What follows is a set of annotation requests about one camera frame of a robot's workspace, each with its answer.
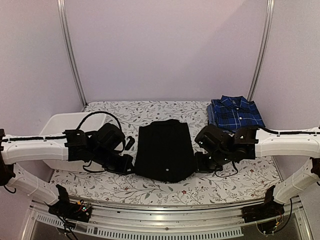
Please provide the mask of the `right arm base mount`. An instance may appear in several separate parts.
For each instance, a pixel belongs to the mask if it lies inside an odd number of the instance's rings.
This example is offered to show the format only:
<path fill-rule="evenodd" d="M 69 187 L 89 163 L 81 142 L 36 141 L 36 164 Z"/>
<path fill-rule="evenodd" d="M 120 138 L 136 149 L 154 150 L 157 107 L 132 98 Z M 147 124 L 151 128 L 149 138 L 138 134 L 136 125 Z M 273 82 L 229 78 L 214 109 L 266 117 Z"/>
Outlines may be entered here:
<path fill-rule="evenodd" d="M 241 216 L 245 223 L 251 223 L 276 217 L 284 212 L 284 204 L 277 203 L 273 199 L 265 199 L 261 204 L 243 207 Z"/>

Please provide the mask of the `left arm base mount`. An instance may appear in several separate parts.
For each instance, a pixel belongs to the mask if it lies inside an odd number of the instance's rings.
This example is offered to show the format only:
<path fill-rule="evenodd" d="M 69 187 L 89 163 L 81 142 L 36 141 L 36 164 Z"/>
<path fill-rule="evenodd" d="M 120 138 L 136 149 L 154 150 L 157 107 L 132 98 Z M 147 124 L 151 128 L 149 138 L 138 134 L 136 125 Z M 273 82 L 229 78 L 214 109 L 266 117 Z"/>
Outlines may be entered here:
<path fill-rule="evenodd" d="M 92 205 L 84 203 L 83 200 L 77 202 L 58 201 L 54 205 L 48 205 L 48 212 L 62 219 L 75 220 L 88 223 L 92 215 Z"/>

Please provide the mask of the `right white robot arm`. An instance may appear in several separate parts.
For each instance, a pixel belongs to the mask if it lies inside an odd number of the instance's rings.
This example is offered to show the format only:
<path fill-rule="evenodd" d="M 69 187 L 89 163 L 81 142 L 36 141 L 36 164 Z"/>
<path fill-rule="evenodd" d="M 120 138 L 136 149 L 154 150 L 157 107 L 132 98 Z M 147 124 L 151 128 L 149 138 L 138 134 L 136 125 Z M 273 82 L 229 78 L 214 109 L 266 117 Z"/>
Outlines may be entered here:
<path fill-rule="evenodd" d="M 270 130 L 250 126 L 233 135 L 214 125 L 205 126 L 194 140 L 207 154 L 196 153 L 198 170 L 214 171 L 226 163 L 269 156 L 303 156 L 308 160 L 284 181 L 270 187 L 258 213 L 269 218 L 292 197 L 320 180 L 320 130 Z"/>

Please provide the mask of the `black long sleeve shirt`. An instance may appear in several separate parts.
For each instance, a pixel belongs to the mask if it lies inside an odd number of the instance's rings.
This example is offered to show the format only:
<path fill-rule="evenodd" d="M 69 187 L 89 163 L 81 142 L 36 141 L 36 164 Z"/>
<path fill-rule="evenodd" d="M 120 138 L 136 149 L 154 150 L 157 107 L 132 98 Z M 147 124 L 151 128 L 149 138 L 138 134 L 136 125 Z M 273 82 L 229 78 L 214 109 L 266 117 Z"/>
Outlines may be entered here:
<path fill-rule="evenodd" d="M 139 127 L 136 175 L 178 183 L 197 171 L 189 126 L 177 119 L 153 121 Z"/>

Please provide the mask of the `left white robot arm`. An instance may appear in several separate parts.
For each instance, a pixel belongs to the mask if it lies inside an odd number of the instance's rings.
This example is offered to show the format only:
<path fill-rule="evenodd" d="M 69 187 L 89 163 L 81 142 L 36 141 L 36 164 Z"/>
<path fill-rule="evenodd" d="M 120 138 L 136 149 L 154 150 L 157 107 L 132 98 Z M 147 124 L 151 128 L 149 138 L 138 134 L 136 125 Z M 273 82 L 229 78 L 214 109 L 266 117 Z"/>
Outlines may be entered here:
<path fill-rule="evenodd" d="M 74 213 L 67 190 L 50 184 L 26 171 L 21 162 L 49 161 L 56 168 L 91 165 L 102 172 L 120 175 L 133 173 L 133 157 L 125 151 L 135 143 L 126 137 L 120 121 L 106 111 L 60 113 L 52 116 L 40 135 L 13 136 L 0 131 L 0 184 L 54 206 L 63 216 Z"/>

